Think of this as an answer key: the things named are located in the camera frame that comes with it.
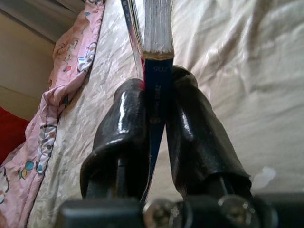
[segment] pink patterned fabric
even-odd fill
[[[104,5],[87,0],[73,27],[56,43],[49,90],[26,129],[26,142],[0,167],[0,227],[25,227],[56,137],[60,113],[92,65]]]

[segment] screw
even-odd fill
[[[256,211],[244,198],[227,195],[219,199],[223,213],[235,225],[241,228],[259,228],[260,223]]]
[[[181,215],[175,203],[165,199],[148,202],[143,208],[147,228],[181,228]]]

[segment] white bedsheet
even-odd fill
[[[223,122],[254,192],[304,190],[304,1],[175,0],[175,59]],[[135,66],[120,1],[105,4],[90,78],[62,113],[28,227],[51,227],[81,198],[79,171],[113,93]],[[150,199],[179,199],[163,139]]]

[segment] red pillow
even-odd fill
[[[0,107],[0,164],[25,141],[24,132],[28,123]]]

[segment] beige wall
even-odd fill
[[[0,14],[0,106],[30,119],[53,67],[54,44]]]

